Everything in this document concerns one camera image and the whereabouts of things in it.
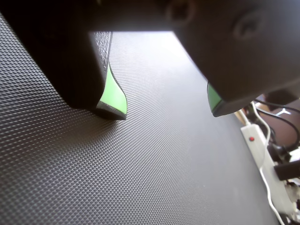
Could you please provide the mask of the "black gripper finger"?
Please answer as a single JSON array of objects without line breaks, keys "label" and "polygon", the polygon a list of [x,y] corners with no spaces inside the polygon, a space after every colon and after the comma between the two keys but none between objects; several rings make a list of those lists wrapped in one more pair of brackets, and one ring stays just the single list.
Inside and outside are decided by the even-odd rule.
[{"label": "black gripper finger", "polygon": [[299,95],[299,1],[170,0],[167,20],[208,81],[215,117],[263,93],[287,89]]},{"label": "black gripper finger", "polygon": [[72,108],[125,120],[127,98],[112,72],[113,34],[88,28],[98,0],[3,0],[5,17],[30,56]]}]

